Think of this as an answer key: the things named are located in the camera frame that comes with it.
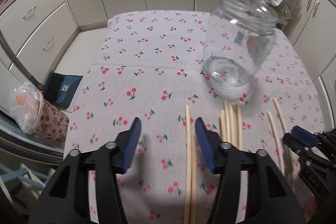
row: tile floor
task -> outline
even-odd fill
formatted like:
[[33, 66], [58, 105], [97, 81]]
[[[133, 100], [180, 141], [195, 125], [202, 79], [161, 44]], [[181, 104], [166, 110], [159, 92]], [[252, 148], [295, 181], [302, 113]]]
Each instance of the tile floor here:
[[[103, 40], [109, 36], [110, 29], [103, 28], [91, 31], [80, 32], [67, 49], [55, 72], [66, 75], [85, 75], [94, 61]], [[78, 92], [81, 90], [79, 85], [75, 96], [68, 109], [64, 109], [70, 117], [70, 113], [76, 104]]]

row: table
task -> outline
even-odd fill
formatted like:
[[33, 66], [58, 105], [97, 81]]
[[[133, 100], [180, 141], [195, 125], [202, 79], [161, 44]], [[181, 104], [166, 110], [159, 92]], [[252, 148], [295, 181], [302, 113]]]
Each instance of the table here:
[[[202, 49], [208, 13], [144, 11], [121, 14], [109, 21], [110, 36], [102, 41], [95, 61], [88, 65], [82, 90], [70, 116], [65, 155], [73, 148], [98, 149], [127, 130], [134, 117], [142, 134], [131, 168], [118, 175], [128, 222], [183, 223], [186, 139], [184, 107], [190, 105], [192, 128], [202, 117], [208, 129], [219, 131], [223, 100], [207, 84], [202, 72]], [[264, 148], [278, 164], [266, 116], [276, 116], [276, 97], [288, 128], [299, 125], [311, 132], [324, 129], [317, 92], [290, 42], [276, 30], [277, 42], [255, 76], [256, 89], [242, 105], [243, 148]], [[282, 130], [275, 118], [279, 137]], [[297, 156], [293, 155], [296, 172]], [[206, 223], [218, 177], [197, 158], [197, 223]], [[90, 174], [91, 219], [98, 222], [94, 173]], [[242, 176], [237, 220], [244, 217], [246, 176]], [[302, 204], [307, 190], [297, 180]]]

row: metal screw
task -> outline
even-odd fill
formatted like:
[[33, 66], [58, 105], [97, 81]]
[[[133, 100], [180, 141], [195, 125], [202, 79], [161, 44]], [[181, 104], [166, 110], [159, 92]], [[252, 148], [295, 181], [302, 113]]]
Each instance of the metal screw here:
[[231, 148], [231, 145], [228, 142], [224, 142], [220, 146], [223, 149], [230, 149]]
[[263, 149], [258, 150], [257, 153], [260, 157], [265, 157], [267, 155], [267, 152]]
[[71, 157], [75, 157], [75, 156], [77, 156], [79, 153], [80, 153], [80, 151], [79, 151], [78, 149], [73, 149], [73, 150], [70, 151], [69, 154], [70, 154]]
[[112, 149], [115, 148], [117, 146], [117, 144], [115, 142], [108, 142], [105, 147], [108, 149]]

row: drawer handle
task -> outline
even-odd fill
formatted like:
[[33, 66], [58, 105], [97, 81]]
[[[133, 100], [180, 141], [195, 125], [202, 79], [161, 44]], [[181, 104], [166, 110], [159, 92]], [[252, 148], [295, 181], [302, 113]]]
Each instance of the drawer handle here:
[[316, 2], [316, 5], [315, 5], [315, 7], [314, 7], [314, 11], [313, 11], [313, 17], [315, 17], [315, 16], [316, 16], [316, 12], [317, 12], [317, 9], [318, 9], [319, 5], [320, 5], [320, 1], [318, 0], [318, 1]]
[[311, 1], [312, 1], [312, 0], [308, 0], [308, 2], [307, 2], [307, 12], [308, 12], [308, 10], [309, 10], [309, 8], [310, 8]]
[[26, 16], [31, 12], [31, 11], [35, 11], [35, 9], [36, 9], [36, 5], [34, 5], [34, 7], [33, 8], [30, 8], [29, 10], [28, 10], [28, 12], [26, 12], [25, 13], [25, 15], [22, 17], [23, 19], [26, 19]]
[[46, 45], [42, 48], [42, 50], [44, 50], [45, 52], [47, 51], [46, 48], [48, 47], [48, 45], [49, 45], [50, 43], [52, 43], [53, 38], [54, 38], [54, 37], [52, 37], [52, 38], [46, 43]]

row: transparent glass jar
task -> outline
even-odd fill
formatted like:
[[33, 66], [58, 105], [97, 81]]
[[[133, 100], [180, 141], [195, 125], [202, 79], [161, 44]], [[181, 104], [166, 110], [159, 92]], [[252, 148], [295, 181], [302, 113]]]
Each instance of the transparent glass jar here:
[[220, 95], [239, 99], [275, 43], [278, 16], [260, 0], [221, 0], [211, 13], [203, 66]]

